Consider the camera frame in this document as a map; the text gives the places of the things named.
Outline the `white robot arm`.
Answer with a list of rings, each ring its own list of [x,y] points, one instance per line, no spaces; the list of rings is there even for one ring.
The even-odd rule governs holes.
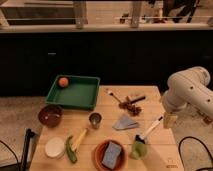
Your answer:
[[[173,73],[168,78],[168,90],[161,98],[166,129],[173,126],[177,120],[176,113],[188,104],[201,111],[206,122],[213,121],[213,90],[207,87],[210,79],[208,70],[200,66]]]

